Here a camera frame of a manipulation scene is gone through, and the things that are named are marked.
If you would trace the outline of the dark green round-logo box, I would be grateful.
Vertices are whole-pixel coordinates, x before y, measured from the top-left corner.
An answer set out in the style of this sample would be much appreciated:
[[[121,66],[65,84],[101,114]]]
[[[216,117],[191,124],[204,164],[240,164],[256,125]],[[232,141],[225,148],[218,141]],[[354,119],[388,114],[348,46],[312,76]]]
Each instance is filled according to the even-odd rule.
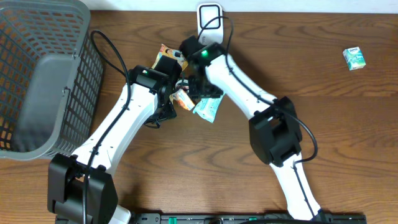
[[[185,93],[189,93],[189,81],[187,79],[179,79],[175,84],[177,90],[182,89]]]

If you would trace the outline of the orange tissue pack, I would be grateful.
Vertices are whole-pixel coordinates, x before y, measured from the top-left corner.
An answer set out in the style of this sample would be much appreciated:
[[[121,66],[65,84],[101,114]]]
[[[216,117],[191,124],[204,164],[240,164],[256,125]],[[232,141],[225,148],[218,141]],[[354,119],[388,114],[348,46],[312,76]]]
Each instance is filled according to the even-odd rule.
[[[185,110],[191,111],[195,104],[183,89],[178,89],[172,94],[172,98]]]

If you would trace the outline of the teal snack wrapper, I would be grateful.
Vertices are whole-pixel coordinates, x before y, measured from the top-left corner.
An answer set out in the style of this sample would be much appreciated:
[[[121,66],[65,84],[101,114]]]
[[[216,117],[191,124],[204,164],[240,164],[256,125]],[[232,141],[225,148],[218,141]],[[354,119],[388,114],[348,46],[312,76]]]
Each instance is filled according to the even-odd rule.
[[[197,114],[202,119],[213,123],[223,97],[224,95],[221,95],[219,98],[202,98],[194,107],[193,114]]]

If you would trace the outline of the yellow wet wipes pack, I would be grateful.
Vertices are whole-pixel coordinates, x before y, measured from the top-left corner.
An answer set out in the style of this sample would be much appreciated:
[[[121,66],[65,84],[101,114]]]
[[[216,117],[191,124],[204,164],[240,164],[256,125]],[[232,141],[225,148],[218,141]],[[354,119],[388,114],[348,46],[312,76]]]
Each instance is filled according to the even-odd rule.
[[[160,59],[160,57],[163,56],[163,55],[168,56],[168,57],[173,58],[173,59],[175,59],[175,60],[178,61],[178,63],[179,63],[180,66],[182,67],[182,72],[181,72],[181,75],[180,75],[180,77],[179,77],[179,79],[180,79],[181,76],[182,76],[183,71],[184,71],[184,70],[187,68],[187,66],[188,66],[188,62],[187,62],[186,58],[182,55],[181,51],[179,51],[179,50],[177,50],[177,49],[171,49],[170,47],[168,47],[168,46],[162,44],[162,45],[161,45],[161,48],[160,48],[160,50],[159,50],[159,52],[158,52],[158,54],[157,54],[155,63],[154,63],[153,66],[152,66],[153,69],[154,69],[156,63],[158,62],[158,60]]]

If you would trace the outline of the small teal tissue pack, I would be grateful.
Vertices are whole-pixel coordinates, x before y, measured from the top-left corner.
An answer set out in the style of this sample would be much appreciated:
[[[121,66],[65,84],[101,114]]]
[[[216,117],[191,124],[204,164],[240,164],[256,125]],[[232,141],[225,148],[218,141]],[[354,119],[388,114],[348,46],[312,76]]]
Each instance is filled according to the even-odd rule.
[[[366,61],[359,47],[344,49],[343,56],[350,71],[366,66]]]

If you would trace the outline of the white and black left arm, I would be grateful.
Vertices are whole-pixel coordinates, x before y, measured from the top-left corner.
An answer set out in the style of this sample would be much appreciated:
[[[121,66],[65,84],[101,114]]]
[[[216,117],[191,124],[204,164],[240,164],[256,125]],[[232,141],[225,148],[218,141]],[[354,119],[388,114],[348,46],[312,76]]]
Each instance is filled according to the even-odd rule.
[[[179,64],[135,66],[97,130],[71,156],[53,157],[47,208],[56,223],[129,223],[132,213],[118,204],[113,176],[139,128],[167,105],[181,71]]]

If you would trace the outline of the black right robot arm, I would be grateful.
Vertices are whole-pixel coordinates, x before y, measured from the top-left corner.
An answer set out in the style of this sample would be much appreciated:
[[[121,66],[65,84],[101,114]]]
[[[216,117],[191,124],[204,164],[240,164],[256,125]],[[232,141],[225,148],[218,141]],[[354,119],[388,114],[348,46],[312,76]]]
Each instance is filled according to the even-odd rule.
[[[184,57],[201,76],[222,90],[249,121],[249,140],[256,156],[271,166],[287,201],[290,216],[314,220],[320,205],[312,194],[303,163],[301,130],[309,128],[298,119],[288,97],[277,98],[253,82],[220,44],[198,41],[180,46]]]

